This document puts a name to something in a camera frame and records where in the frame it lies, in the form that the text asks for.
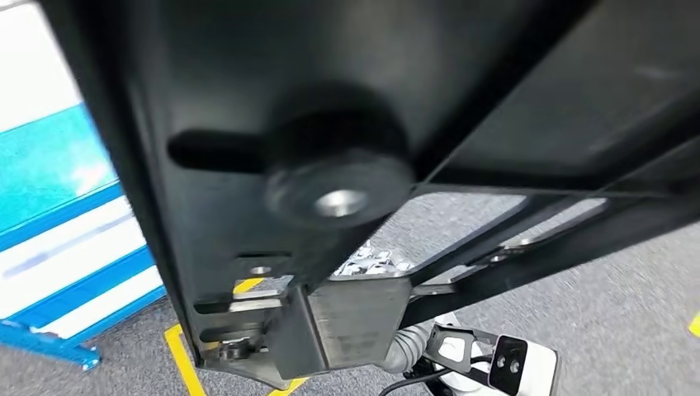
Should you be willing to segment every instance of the camera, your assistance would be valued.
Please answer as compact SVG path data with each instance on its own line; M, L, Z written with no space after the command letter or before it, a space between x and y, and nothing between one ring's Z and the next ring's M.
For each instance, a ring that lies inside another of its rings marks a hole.
M501 335L489 372L489 387L511 396L551 396L556 387L559 356L552 349Z

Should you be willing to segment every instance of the black metal plate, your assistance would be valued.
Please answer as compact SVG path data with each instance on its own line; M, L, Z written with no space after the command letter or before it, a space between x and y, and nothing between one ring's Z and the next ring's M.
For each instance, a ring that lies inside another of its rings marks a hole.
M252 276L241 255L284 257L272 274L314 289L383 219L342 230L289 225L264 205L258 165L186 169L170 157L173 138L229 136L240 142L232 155L257 164L281 103L300 97L305 111L333 109L347 98L300 92L351 86L376 95L403 128L419 177L414 196L471 188L672 196L676 182L698 174L661 170L697 166L700 5L648 3L42 5L188 341L201 347L200 334L220 323L193 305L230 298L235 282Z

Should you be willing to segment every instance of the white wall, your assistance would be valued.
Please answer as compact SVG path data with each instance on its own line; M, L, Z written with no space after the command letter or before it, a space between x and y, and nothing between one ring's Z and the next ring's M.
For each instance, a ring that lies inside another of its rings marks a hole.
M38 5L0 12L0 133L81 101Z

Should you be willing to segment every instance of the yellow tape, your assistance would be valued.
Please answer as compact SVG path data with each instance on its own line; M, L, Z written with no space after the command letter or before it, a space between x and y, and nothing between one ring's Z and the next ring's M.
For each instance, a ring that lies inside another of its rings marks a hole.
M185 383L190 396L206 396L204 388L201 387L201 382L199 382L199 378L196 376L195 368L190 362L190 356L187 355L185 347L182 345L180 334L182 334L182 328L179 324L176 324L166 330L165 341L168 343L168 347L170 347L170 352L173 354L173 360L175 361L177 369L180 370L182 382Z
M234 288L234 293L246 292L262 282L263 279L264 278L246 279ZM168 347L170 347L175 365L177 369L180 370L182 382L185 383L185 387L187 387L190 396L206 396L204 388L202 388L201 382L196 375L195 368L190 361L190 356L187 355L185 347L182 344L182 340L180 339L181 335L182 327L180 324L176 324L165 331L165 341L168 343ZM291 381L289 389L273 390L268 396L287 396L294 392L295 389L299 388L306 380L306 378L294 379Z
M288 394L291 394L297 388L299 388L301 386L301 384L306 382L306 380L308 380L308 378L293 379L291 381L291 384L289 385L289 389L287 389L287 390L273 390L267 396L287 396Z
M695 319L688 326L688 330L695 336L700 337L700 312L695 315Z

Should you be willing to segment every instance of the bolt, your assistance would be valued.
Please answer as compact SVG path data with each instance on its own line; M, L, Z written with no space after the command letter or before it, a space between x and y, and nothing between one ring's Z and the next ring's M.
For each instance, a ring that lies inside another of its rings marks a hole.
M331 191L315 202L316 212L326 217L354 215L365 206L367 206L367 193L354 190Z
M254 266L250 269L250 273L253 275L265 275L269 271L272 271L272 268L269 266Z

